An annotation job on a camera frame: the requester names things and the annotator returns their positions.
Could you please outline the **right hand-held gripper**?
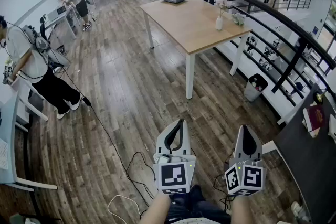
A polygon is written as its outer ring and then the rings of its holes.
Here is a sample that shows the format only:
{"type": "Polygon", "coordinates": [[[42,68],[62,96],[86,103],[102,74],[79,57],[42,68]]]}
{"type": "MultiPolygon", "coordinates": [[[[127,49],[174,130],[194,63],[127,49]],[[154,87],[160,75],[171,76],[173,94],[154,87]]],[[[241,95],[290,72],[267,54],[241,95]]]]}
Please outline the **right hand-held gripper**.
{"type": "Polygon", "coordinates": [[[246,125],[239,128],[234,157],[229,160],[229,169],[225,172],[228,194],[231,196],[251,196],[264,189],[266,172],[263,167],[262,143],[256,132],[246,125]],[[238,161],[235,158],[255,160],[238,161]]]}

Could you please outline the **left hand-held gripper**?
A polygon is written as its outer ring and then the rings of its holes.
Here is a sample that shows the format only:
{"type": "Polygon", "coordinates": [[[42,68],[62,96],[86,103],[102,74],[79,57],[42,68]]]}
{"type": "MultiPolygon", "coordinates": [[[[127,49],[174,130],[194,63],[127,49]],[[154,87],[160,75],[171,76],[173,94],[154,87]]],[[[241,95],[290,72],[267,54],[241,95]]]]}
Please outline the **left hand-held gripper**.
{"type": "Polygon", "coordinates": [[[195,155],[162,154],[190,153],[190,136],[187,122],[176,120],[157,137],[153,170],[158,191],[166,195],[189,193],[196,166],[195,155]],[[178,144],[171,148],[175,138],[178,144]]]}

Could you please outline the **pink flowers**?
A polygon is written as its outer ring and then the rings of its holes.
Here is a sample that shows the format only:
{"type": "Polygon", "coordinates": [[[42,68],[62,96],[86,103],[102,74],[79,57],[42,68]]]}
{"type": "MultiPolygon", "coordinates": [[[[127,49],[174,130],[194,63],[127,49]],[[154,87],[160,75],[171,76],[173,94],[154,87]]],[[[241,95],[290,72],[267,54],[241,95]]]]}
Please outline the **pink flowers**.
{"type": "Polygon", "coordinates": [[[216,0],[215,5],[220,9],[219,17],[222,17],[223,14],[231,8],[231,4],[228,0],[216,0]]]}

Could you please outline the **person's left forearm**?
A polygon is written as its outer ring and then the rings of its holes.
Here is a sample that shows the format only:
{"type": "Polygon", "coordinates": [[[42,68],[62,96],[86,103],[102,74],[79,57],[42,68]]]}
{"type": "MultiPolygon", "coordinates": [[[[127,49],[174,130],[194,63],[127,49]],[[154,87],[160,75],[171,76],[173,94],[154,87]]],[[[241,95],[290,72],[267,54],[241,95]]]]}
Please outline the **person's left forearm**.
{"type": "Polygon", "coordinates": [[[158,193],[139,224],[164,224],[170,204],[171,199],[168,195],[158,193]]]}

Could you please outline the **person's right forearm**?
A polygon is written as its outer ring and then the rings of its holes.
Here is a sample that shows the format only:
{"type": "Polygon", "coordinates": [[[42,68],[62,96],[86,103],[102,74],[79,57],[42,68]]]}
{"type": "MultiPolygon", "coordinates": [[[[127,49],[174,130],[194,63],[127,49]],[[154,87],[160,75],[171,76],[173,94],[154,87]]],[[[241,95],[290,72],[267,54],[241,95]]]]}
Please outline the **person's right forearm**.
{"type": "Polygon", "coordinates": [[[230,224],[255,224],[249,197],[236,196],[233,199],[230,224]]]}

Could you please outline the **grey waste bin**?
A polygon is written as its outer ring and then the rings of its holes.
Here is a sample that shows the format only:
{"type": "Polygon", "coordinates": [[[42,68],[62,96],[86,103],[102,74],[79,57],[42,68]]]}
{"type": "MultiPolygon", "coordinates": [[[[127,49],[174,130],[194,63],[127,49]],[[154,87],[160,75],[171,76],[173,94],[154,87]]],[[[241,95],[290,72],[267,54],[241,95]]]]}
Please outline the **grey waste bin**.
{"type": "Polygon", "coordinates": [[[268,82],[262,75],[254,74],[247,81],[244,96],[248,101],[253,102],[261,95],[267,86],[268,82]]]}

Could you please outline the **black desk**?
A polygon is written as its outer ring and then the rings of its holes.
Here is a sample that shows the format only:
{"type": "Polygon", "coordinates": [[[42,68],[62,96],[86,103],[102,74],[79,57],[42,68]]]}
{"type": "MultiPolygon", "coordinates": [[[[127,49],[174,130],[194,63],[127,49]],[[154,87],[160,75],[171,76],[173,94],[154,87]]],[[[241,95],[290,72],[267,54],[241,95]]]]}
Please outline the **black desk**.
{"type": "Polygon", "coordinates": [[[329,133],[329,118],[336,113],[324,99],[324,124],[313,138],[304,127],[303,109],[320,92],[315,84],[274,143],[295,179],[312,224],[336,224],[336,143],[329,133]]]}

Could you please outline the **person's dark trousers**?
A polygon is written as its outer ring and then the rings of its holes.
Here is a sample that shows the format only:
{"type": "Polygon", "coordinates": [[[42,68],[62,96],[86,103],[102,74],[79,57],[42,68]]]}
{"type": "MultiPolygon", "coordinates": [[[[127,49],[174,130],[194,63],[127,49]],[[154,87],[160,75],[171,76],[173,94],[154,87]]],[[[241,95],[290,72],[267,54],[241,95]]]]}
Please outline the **person's dark trousers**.
{"type": "Polygon", "coordinates": [[[201,187],[195,185],[189,193],[171,195],[171,204],[164,224],[230,224],[231,216],[207,201],[201,187]]]}

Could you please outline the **red book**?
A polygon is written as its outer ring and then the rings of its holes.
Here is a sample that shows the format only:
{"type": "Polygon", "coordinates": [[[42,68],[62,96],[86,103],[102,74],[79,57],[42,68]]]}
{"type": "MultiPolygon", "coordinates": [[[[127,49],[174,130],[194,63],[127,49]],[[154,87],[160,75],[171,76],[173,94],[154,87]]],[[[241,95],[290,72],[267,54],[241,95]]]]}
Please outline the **red book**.
{"type": "Polygon", "coordinates": [[[303,125],[312,138],[317,137],[325,124],[324,110],[321,104],[312,105],[303,109],[303,125]]]}

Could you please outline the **black metal railing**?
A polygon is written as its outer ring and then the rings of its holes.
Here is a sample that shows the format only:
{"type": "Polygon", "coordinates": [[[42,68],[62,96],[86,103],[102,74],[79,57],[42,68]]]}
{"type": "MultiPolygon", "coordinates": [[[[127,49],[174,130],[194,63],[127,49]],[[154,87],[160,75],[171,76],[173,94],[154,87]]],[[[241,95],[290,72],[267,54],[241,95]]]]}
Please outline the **black metal railing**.
{"type": "MultiPolygon", "coordinates": [[[[214,4],[216,0],[204,0],[214,4]]],[[[244,25],[252,28],[243,53],[274,84],[272,92],[281,93],[295,105],[295,97],[304,98],[304,88],[320,86],[336,102],[336,89],[314,60],[318,56],[330,71],[336,71],[333,60],[313,35],[299,24],[304,20],[312,0],[228,0],[231,14],[246,15],[244,25]]]]}

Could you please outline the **wooden table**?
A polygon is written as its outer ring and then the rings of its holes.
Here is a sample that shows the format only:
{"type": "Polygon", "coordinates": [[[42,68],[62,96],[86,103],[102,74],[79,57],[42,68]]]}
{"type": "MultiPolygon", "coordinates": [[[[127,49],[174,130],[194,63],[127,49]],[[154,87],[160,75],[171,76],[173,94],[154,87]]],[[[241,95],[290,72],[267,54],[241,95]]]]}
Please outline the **wooden table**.
{"type": "Polygon", "coordinates": [[[195,56],[208,49],[240,38],[230,75],[239,66],[247,38],[252,28],[234,24],[231,15],[224,13],[223,29],[215,28],[219,9],[204,0],[185,0],[178,4],[157,0],[140,6],[150,48],[154,48],[149,19],[152,19],[186,53],[186,98],[193,94],[195,56]]]}

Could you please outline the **purple flower bunch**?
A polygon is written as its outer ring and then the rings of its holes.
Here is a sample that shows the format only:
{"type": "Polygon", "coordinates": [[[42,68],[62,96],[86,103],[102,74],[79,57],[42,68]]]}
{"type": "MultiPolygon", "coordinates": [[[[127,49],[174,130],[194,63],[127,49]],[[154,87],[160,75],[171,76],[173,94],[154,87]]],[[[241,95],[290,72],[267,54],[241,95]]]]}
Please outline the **purple flower bunch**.
{"type": "Polygon", "coordinates": [[[232,14],[232,21],[238,26],[243,26],[245,23],[246,15],[241,13],[232,14]]]}

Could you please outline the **black office chair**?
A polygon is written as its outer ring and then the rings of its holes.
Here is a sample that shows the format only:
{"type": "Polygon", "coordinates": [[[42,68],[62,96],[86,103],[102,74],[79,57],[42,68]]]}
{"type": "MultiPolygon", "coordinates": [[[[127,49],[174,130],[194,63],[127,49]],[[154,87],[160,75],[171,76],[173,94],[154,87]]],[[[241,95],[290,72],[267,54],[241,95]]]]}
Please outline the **black office chair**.
{"type": "Polygon", "coordinates": [[[45,31],[46,31],[45,21],[46,21],[46,15],[44,14],[39,20],[39,22],[40,22],[40,35],[43,37],[43,39],[45,39],[46,41],[49,41],[49,39],[47,38],[46,33],[45,33],[45,31]]]}

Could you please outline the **white microwave oven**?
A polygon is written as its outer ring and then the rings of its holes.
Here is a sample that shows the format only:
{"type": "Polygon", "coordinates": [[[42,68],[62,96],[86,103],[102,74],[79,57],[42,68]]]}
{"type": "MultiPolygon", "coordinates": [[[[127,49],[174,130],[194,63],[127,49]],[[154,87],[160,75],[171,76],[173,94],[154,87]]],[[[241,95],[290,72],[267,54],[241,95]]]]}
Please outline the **white microwave oven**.
{"type": "Polygon", "coordinates": [[[67,11],[65,5],[58,6],[52,12],[50,12],[47,17],[49,21],[55,20],[59,15],[65,13],[67,11]]]}

